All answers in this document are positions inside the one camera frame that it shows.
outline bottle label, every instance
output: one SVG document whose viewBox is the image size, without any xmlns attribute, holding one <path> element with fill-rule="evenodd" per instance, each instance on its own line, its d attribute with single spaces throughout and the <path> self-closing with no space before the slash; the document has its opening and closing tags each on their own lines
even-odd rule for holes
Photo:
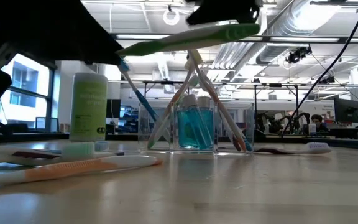
<svg viewBox="0 0 358 224">
<path fill-rule="evenodd" d="M 107 83 L 76 82 L 71 105 L 70 139 L 104 140 Z"/>
</svg>

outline table surface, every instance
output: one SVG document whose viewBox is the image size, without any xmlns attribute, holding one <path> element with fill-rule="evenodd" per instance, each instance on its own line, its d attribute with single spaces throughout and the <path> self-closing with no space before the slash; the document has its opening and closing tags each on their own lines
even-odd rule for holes
<svg viewBox="0 0 358 224">
<path fill-rule="evenodd" d="M 322 156 L 154 154 L 162 165 L 0 186 L 0 223 L 355 224 L 358 150 L 333 149 Z M 19 169 L 0 164 L 0 173 Z"/>
</svg>

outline computer monitor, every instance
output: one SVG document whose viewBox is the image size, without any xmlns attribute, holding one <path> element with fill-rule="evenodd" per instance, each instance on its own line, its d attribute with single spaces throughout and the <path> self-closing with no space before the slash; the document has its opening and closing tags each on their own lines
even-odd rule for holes
<svg viewBox="0 0 358 224">
<path fill-rule="evenodd" d="M 108 99 L 106 108 L 106 118 L 119 118 L 121 100 Z"/>
<path fill-rule="evenodd" d="M 334 99 L 335 121 L 358 123 L 358 102 Z"/>
</svg>

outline person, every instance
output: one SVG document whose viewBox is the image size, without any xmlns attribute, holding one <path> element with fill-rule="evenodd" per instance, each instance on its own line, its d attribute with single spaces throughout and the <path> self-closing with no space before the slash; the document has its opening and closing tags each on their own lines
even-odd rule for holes
<svg viewBox="0 0 358 224">
<path fill-rule="evenodd" d="M 311 117 L 311 122 L 313 122 L 314 124 L 316 124 L 316 130 L 317 130 L 317 132 L 319 132 L 319 131 L 328 131 L 328 128 L 323 125 L 323 117 L 322 117 L 321 115 L 314 114 L 314 115 Z"/>
</svg>

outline bottle cap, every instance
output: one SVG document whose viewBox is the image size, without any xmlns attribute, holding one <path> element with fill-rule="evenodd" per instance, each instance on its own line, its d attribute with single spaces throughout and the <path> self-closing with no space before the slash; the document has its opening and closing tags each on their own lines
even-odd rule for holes
<svg viewBox="0 0 358 224">
<path fill-rule="evenodd" d="M 196 106 L 197 105 L 196 96 L 194 94 L 187 95 L 187 96 L 183 97 L 182 103 L 183 103 L 184 109 L 187 109 L 191 106 Z"/>
<path fill-rule="evenodd" d="M 199 96 L 197 97 L 197 104 L 199 108 L 209 108 L 209 102 L 211 98 L 209 96 Z"/>
</svg>

